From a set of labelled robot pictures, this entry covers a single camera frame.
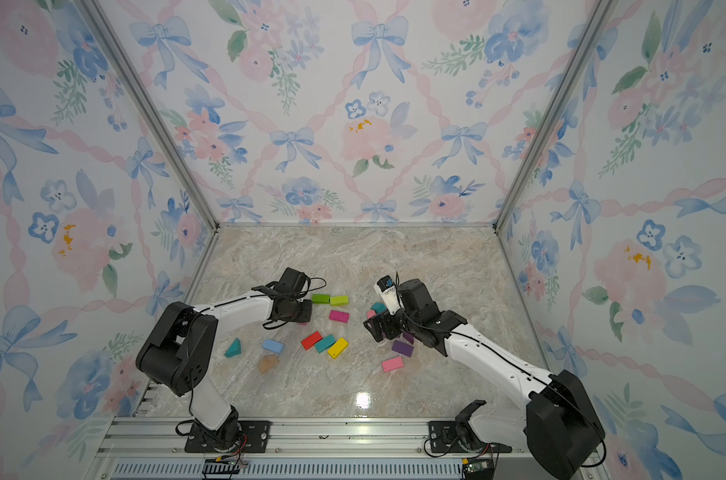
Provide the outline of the lime green block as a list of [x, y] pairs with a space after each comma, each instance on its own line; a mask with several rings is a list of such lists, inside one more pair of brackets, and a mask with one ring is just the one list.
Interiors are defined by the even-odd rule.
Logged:
[[330, 305], [332, 306], [343, 306], [349, 304], [349, 297], [347, 295], [332, 296], [330, 298]]

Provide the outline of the magenta block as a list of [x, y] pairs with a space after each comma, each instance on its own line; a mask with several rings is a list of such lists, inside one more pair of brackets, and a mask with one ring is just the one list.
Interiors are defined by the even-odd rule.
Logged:
[[332, 310], [329, 314], [329, 319], [340, 323], [348, 323], [350, 314], [348, 312]]

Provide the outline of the red block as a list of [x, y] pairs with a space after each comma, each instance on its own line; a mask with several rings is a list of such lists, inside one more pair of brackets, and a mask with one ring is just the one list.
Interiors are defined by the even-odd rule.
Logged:
[[323, 340], [323, 335], [319, 331], [315, 331], [301, 341], [301, 345], [305, 351], [313, 348], [317, 343]]

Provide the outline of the yellow block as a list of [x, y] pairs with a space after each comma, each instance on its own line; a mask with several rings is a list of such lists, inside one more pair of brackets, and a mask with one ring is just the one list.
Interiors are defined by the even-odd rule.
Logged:
[[327, 353], [337, 359], [349, 346], [349, 342], [345, 338], [338, 339], [328, 350]]

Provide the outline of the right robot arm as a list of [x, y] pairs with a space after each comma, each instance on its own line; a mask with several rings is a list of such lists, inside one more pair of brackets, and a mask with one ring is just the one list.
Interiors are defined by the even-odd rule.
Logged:
[[399, 283], [385, 276], [374, 289], [386, 309], [364, 326], [376, 341], [410, 334], [481, 375], [516, 406], [499, 410], [473, 401], [455, 417], [453, 436], [435, 434], [443, 452], [456, 446], [478, 453], [520, 447], [556, 479], [572, 478], [592, 467], [593, 454], [607, 453], [604, 427], [575, 374], [554, 374], [512, 354], [460, 314], [441, 309], [419, 279]]

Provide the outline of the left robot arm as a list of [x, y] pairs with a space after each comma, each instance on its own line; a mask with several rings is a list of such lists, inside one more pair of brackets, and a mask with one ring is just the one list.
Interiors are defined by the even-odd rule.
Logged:
[[308, 323], [314, 279], [293, 268], [281, 278], [229, 300], [207, 305], [169, 304], [136, 356], [136, 368], [176, 396], [189, 395], [186, 433], [201, 446], [222, 453], [244, 450], [250, 440], [237, 409], [224, 399], [208, 374], [219, 337], [250, 324], [267, 331]]

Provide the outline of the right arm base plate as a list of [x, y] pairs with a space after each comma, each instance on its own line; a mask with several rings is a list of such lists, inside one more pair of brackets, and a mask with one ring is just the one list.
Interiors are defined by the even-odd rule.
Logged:
[[480, 457], [513, 452], [510, 446], [481, 441], [467, 423], [430, 421], [428, 430], [423, 450], [431, 458], [441, 458], [449, 454]]

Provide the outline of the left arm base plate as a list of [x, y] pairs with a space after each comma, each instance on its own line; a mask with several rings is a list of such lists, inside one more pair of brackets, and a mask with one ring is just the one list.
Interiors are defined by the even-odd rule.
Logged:
[[186, 453], [237, 454], [265, 453], [271, 427], [267, 420], [241, 420], [213, 431], [197, 420], [189, 420], [180, 422], [176, 430], [186, 439]]

